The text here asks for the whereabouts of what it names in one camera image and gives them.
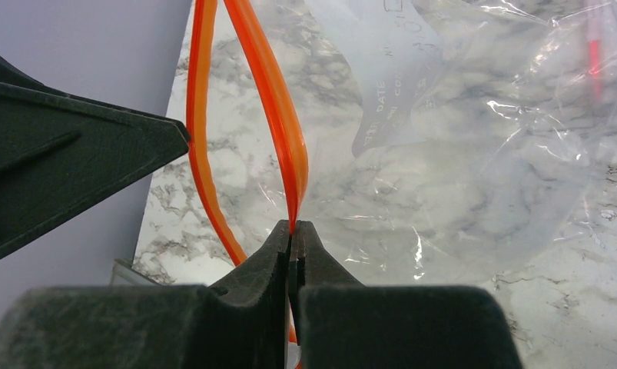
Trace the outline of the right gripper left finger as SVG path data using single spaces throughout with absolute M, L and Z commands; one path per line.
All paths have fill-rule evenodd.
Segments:
M 0 323 L 0 368 L 284 368 L 289 249 L 279 221 L 210 286 L 28 291 Z

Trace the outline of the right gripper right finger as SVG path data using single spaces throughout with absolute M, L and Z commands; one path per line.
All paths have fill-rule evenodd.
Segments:
M 506 316 L 482 288 L 366 286 L 309 221 L 290 238 L 289 297 L 305 368 L 520 368 Z

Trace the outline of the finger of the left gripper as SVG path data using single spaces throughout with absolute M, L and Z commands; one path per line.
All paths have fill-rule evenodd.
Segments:
M 48 87 L 0 56 L 0 260 L 188 152 L 177 120 Z

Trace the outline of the clear orange-zip plastic bag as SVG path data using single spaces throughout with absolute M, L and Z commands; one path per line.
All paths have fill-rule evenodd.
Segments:
M 227 256 L 311 221 L 366 284 L 475 284 L 531 368 L 617 368 L 617 1 L 197 1 Z

